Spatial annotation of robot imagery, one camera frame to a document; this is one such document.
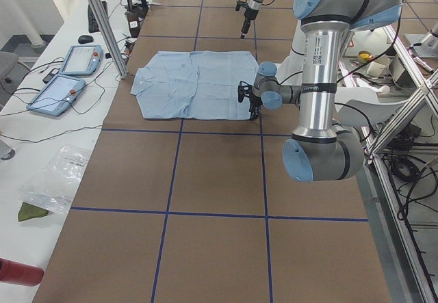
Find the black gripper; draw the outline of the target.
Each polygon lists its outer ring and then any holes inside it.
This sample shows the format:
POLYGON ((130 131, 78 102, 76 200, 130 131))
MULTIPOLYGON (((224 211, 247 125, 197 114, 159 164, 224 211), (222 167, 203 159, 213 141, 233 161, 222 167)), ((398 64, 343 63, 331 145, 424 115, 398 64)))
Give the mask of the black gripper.
POLYGON ((256 96, 253 92, 253 87, 248 89, 248 97, 250 101, 250 118, 249 120, 254 121, 260 117, 261 106, 263 105, 261 98, 256 96))
POLYGON ((248 30, 250 28, 251 22, 253 20, 255 20, 256 17, 257 17, 257 11, 252 9, 252 8, 250 8, 250 7, 247 7, 246 11, 244 13, 244 22, 243 22, 243 25, 242 25, 242 32, 241 32, 241 35, 240 35, 241 39, 245 39, 245 37, 246 37, 245 33, 248 32, 248 30))

